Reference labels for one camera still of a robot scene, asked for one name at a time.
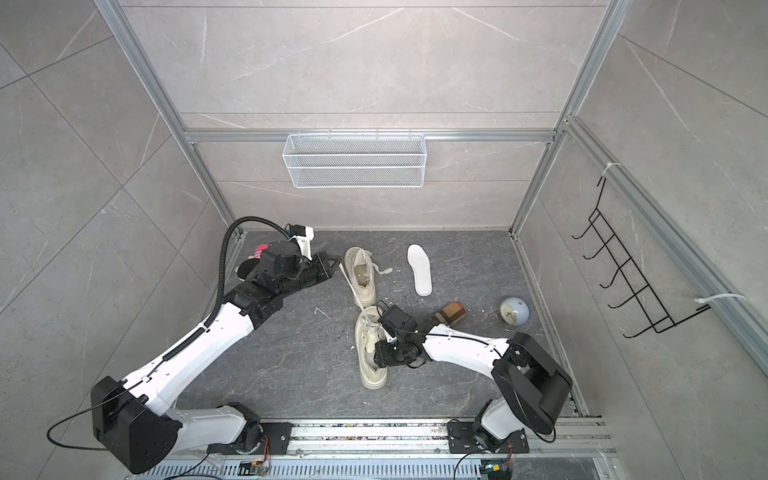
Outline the aluminium front rail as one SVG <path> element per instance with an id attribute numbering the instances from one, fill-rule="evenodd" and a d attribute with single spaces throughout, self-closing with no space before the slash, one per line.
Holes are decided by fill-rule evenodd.
<path id="1" fill-rule="evenodd" d="M 518 431 L 495 452 L 469 419 L 270 420 L 269 447 L 248 456 L 175 454 L 145 479 L 624 479 L 605 423 L 572 417 L 547 443 Z"/>

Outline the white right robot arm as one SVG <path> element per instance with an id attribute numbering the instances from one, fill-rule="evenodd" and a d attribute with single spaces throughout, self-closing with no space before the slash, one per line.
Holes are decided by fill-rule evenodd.
<path id="1" fill-rule="evenodd" d="M 364 307 L 355 327 L 364 386 L 381 388 L 390 367 L 456 365 L 491 379 L 500 392 L 474 420 L 473 434 L 484 449 L 498 450 L 525 428 L 546 443 L 554 442 L 557 419 L 573 386 L 571 377 L 530 335 L 490 338 L 462 332 L 454 324 L 464 316 L 458 302 L 423 321 L 394 304 Z"/>

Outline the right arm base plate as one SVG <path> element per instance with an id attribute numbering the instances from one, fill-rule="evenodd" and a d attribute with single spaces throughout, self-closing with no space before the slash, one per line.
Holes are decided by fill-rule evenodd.
<path id="1" fill-rule="evenodd" d="M 465 454 L 472 451 L 527 454 L 530 452 L 525 430 L 510 433 L 504 439 L 498 439 L 474 422 L 451 419 L 446 423 L 449 451 L 453 454 Z"/>

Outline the aluminium corner frame post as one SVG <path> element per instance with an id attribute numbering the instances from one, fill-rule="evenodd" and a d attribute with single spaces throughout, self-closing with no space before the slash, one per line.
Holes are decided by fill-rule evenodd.
<path id="1" fill-rule="evenodd" d="M 533 177 L 510 225 L 509 234 L 513 240 L 519 239 L 524 224 L 533 209 L 533 205 L 565 140 L 566 125 L 581 109 L 589 89 L 594 83 L 632 5 L 632 0 L 612 0 L 608 2 L 605 14 L 588 49 L 584 63 L 557 119 L 551 139 L 546 144 Z"/>

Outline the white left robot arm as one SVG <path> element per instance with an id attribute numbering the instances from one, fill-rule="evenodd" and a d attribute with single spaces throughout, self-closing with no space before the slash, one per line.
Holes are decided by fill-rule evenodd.
<path id="1" fill-rule="evenodd" d="M 262 446 L 259 416 L 239 402 L 179 410 L 186 387 L 231 346 L 278 312 L 285 299 L 333 277 L 339 256 L 305 256 L 295 240 L 277 241 L 243 262 L 245 277 L 223 295 L 213 319 L 121 380 L 107 376 L 91 390 L 93 435 L 133 474 L 168 455 L 206 447 L 250 454 Z"/>

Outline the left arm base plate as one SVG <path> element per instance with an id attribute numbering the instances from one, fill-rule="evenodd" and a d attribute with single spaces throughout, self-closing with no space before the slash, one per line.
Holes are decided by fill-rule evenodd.
<path id="1" fill-rule="evenodd" d="M 292 437 L 290 422 L 261 423 L 257 430 L 243 433 L 234 443 L 212 444 L 208 454 L 222 455 L 285 455 Z"/>

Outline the white shoe insole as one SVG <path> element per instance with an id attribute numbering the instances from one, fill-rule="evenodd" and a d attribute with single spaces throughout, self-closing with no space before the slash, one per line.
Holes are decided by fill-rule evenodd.
<path id="1" fill-rule="evenodd" d="M 433 290 L 431 263 L 426 251 L 418 244 L 411 244 L 407 250 L 407 260 L 412 269 L 416 293 L 421 297 L 430 296 Z"/>

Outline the pink plush doll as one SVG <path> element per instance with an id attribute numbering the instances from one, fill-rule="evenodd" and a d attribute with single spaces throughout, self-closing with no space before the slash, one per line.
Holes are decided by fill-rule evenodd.
<path id="1" fill-rule="evenodd" d="M 259 245 L 254 253 L 250 255 L 246 260 L 240 263 L 236 270 L 237 278 L 241 281 L 245 281 L 247 277 L 251 274 L 251 272 L 258 266 L 260 263 L 260 257 L 262 255 L 262 252 L 266 250 L 269 247 L 268 244 L 261 244 Z"/>

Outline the cream sneaker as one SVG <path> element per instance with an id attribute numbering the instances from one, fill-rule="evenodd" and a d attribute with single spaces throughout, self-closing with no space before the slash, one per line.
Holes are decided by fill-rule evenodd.
<path id="1" fill-rule="evenodd" d="M 343 261 L 344 273 L 359 306 L 366 308 L 377 301 L 375 275 L 390 274 L 393 269 L 381 269 L 373 262 L 372 253 L 361 247 L 349 248 Z"/>
<path id="2" fill-rule="evenodd" d="M 379 323 L 380 311 L 376 306 L 368 306 L 358 316 L 355 325 L 355 345 L 361 381 L 369 390 L 382 388 L 388 378 L 386 367 L 379 367 L 375 362 L 376 344 L 386 340 L 385 331 Z"/>

